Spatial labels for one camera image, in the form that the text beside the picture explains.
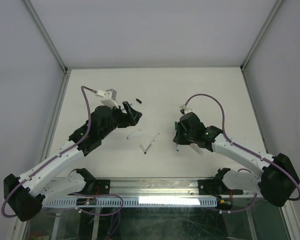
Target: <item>gray wall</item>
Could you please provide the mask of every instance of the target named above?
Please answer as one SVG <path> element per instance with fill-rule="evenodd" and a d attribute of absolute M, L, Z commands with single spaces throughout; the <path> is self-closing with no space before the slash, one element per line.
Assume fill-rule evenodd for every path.
<path fill-rule="evenodd" d="M 300 177 L 300 0 L 283 4 L 246 78 L 269 151 L 288 155 Z"/>
<path fill-rule="evenodd" d="M 31 2 L 68 67 L 238 67 L 276 0 Z"/>
<path fill-rule="evenodd" d="M 0 209 L 3 179 L 35 165 L 61 80 L 21 1 L 0 0 Z M 9 223 L 0 213 L 0 239 Z"/>

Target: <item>white table surface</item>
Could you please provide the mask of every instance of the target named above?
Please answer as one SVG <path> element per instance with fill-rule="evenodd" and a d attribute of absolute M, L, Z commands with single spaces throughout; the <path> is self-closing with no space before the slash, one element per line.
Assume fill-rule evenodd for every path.
<path fill-rule="evenodd" d="M 137 126 L 115 129 L 100 147 L 68 166 L 59 177 L 76 168 L 87 168 L 95 177 L 109 178 L 213 177 L 219 168 L 241 168 L 235 161 L 207 150 L 204 156 L 189 146 L 179 146 L 179 152 L 176 151 L 174 122 L 182 116 L 180 105 L 197 93 L 210 94 L 221 102 L 229 136 L 265 151 L 239 68 L 124 68 L 71 71 L 51 153 L 88 119 L 82 85 L 95 90 L 115 89 L 119 105 L 128 101 L 143 116 Z M 91 111 L 101 105 L 100 98 L 93 93 L 87 92 L 87 96 Z M 188 106 L 205 126 L 221 128 L 221 111 L 214 101 L 199 96 Z M 138 129 L 142 131 L 128 140 L 127 136 Z M 142 148 L 158 133 L 157 141 L 144 154 Z"/>

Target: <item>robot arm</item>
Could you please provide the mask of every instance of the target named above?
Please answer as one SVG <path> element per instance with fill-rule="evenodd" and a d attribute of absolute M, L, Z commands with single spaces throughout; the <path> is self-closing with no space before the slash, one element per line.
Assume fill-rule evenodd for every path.
<path fill-rule="evenodd" d="M 104 105 L 98 106 L 90 114 L 90 130 L 84 139 L 88 120 L 69 136 L 68 141 L 57 152 L 36 167 L 19 177 L 10 174 L 4 179 L 4 198 L 8 198 L 7 203 L 21 221 L 33 218 L 43 206 L 59 197 L 74 192 L 91 193 L 96 180 L 85 168 L 77 169 L 69 177 L 52 180 L 70 164 L 99 147 L 114 129 L 135 126 L 139 122 L 142 113 L 131 108 L 127 101 L 122 103 L 125 110 L 123 112 L 117 105 L 116 91 L 113 89 L 105 92 L 98 90 L 95 93 L 102 97 Z"/>
<path fill-rule="evenodd" d="M 271 160 L 283 168 L 299 184 L 300 180 L 290 159 L 281 153 L 273 156 L 239 144 L 232 138 L 230 140 L 227 140 L 223 130 L 215 126 L 205 127 L 195 113 L 189 112 L 180 118 L 173 142 L 178 145 L 195 143 L 200 148 L 224 155 L 245 166 L 251 173 L 223 168 L 219 169 L 214 180 L 222 185 L 221 189 L 241 189 L 261 193 L 268 202 L 282 207 L 296 189 L 296 185 L 282 171 L 264 159 Z"/>

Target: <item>glass panel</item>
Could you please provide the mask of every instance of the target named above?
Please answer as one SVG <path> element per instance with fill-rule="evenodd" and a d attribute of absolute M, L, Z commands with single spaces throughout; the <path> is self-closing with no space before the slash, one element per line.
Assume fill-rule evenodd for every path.
<path fill-rule="evenodd" d="M 234 198 L 243 208 L 251 198 Z M 85 208 L 107 214 L 110 207 Z M 289 240 L 281 210 L 257 201 L 247 212 L 223 213 L 203 207 L 124 207 L 95 217 L 75 209 L 43 208 L 28 222 L 24 240 Z"/>

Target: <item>small white stick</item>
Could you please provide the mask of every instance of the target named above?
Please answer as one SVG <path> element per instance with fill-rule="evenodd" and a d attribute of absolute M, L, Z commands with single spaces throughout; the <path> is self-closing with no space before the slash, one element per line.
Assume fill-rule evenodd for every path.
<path fill-rule="evenodd" d="M 152 142 L 150 143 L 150 145 L 146 148 L 146 150 L 144 151 L 144 154 L 147 154 L 147 152 L 149 151 L 149 149 L 152 147 L 152 145 L 154 144 L 154 142 L 157 140 L 158 136 L 160 133 L 157 134 L 157 136 L 155 136 L 155 138 L 152 140 Z"/>
<path fill-rule="evenodd" d="M 140 131 L 141 131 L 141 129 L 139 129 L 138 131 L 132 133 L 130 136 L 127 136 L 126 139 L 131 138 L 132 136 L 136 135 L 136 134 L 137 134 L 138 132 L 140 132 Z"/>

